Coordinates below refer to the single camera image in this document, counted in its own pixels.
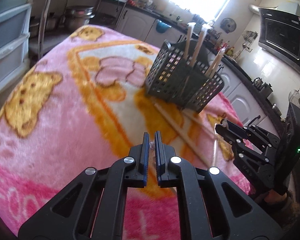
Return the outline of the person's right hand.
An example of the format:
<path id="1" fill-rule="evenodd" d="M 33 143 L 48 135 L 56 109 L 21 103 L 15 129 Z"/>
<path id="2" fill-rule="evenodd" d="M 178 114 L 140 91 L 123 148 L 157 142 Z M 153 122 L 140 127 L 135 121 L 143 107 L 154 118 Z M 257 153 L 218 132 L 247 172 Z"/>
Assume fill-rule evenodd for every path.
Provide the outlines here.
<path id="1" fill-rule="evenodd" d="M 256 196 L 254 201 L 256 203 L 260 203 L 264 201 L 270 205 L 273 205 L 273 204 L 284 202 L 287 199 L 288 195 L 289 195 L 289 191 L 286 191 L 283 195 L 281 195 L 274 190 L 270 190 L 266 193 L 262 193 Z"/>

